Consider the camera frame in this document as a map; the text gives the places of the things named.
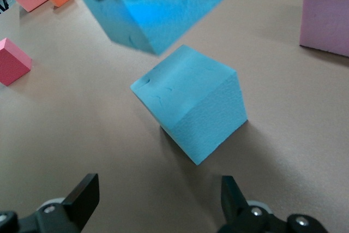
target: brown table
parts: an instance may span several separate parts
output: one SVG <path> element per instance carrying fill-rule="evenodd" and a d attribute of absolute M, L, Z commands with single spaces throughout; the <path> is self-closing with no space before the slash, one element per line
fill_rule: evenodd
<path fill-rule="evenodd" d="M 0 38 L 33 69 L 0 86 L 2 210 L 26 216 L 98 172 L 85 232 L 214 233 L 233 175 L 281 219 L 349 231 L 349 59 L 298 46 L 302 0 L 225 0 L 161 57 L 110 42 L 81 0 L 7 12 Z M 237 70 L 249 115 L 200 166 L 129 89 L 182 44 Z"/>

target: metal screw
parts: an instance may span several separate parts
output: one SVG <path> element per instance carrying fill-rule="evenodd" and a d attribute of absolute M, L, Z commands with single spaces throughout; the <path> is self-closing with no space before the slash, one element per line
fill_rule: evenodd
<path fill-rule="evenodd" d="M 252 214 L 255 216 L 261 216 L 263 215 L 263 212 L 261 211 L 261 209 L 259 207 L 254 207 L 251 210 Z"/>
<path fill-rule="evenodd" d="M 44 212 L 51 213 L 51 212 L 55 211 L 55 209 L 56 209 L 55 206 L 49 206 L 46 209 L 44 209 Z"/>
<path fill-rule="evenodd" d="M 304 217 L 297 217 L 296 222 L 301 226 L 308 226 L 309 225 L 309 221 Z"/>
<path fill-rule="evenodd" d="M 5 221 L 7 219 L 7 215 L 0 215 L 0 222 Z"/>

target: black object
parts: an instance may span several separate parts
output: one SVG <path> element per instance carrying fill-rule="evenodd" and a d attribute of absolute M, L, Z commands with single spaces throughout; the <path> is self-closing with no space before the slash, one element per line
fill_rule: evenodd
<path fill-rule="evenodd" d="M 262 207 L 249 206 L 232 176 L 222 177 L 221 205 L 227 224 L 218 233 L 328 233 L 310 216 L 293 214 L 284 222 Z"/>
<path fill-rule="evenodd" d="M 81 232 L 98 203 L 98 175 L 88 174 L 61 204 L 47 204 L 23 219 L 0 212 L 0 233 Z"/>
<path fill-rule="evenodd" d="M 9 9 L 9 4 L 7 3 L 7 0 L 2 0 L 3 1 L 3 3 L 4 3 L 4 6 L 2 6 L 1 4 L 0 4 L 0 10 L 2 11 L 2 12 L 5 12 L 6 10 L 8 10 Z"/>

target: blue foam cube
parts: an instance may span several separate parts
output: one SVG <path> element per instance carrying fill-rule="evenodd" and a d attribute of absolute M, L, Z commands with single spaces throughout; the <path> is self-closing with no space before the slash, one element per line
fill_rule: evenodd
<path fill-rule="evenodd" d="M 188 46 L 131 90 L 196 165 L 247 120 L 236 71 Z"/>
<path fill-rule="evenodd" d="M 159 55 L 222 0 L 84 0 L 108 37 Z"/>

